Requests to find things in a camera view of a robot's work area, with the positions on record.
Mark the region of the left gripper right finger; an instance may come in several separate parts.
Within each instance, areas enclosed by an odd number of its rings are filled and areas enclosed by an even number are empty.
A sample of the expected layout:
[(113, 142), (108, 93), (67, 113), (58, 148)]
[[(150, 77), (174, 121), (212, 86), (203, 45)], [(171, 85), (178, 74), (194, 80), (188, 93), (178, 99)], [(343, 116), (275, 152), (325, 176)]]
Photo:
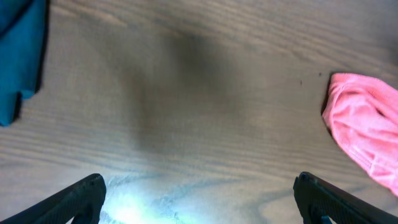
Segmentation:
[(295, 178), (293, 190), (304, 224), (397, 224), (396, 216), (309, 172)]

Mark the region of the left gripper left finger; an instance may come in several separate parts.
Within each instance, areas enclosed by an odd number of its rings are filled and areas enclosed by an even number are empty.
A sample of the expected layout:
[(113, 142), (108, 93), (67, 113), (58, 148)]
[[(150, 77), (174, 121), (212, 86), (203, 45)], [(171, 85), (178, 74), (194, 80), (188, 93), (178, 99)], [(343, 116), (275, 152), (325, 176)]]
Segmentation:
[(102, 175), (91, 174), (1, 224), (98, 224), (105, 196)]

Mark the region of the navy blue folded garment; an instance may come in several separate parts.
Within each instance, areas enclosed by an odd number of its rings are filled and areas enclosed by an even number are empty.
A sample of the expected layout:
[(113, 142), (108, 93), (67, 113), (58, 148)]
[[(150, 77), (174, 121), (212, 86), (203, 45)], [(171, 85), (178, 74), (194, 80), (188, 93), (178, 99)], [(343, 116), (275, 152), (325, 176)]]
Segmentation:
[(1, 126), (39, 87), (47, 15), (46, 0), (1, 0)]

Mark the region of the red t-shirt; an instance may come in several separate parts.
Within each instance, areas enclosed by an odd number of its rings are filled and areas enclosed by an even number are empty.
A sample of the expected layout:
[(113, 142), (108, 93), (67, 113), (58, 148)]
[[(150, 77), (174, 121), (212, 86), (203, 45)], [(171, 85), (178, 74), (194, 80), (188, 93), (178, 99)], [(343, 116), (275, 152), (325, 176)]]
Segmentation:
[(323, 120), (370, 178), (397, 193), (397, 90), (374, 77), (331, 76)]

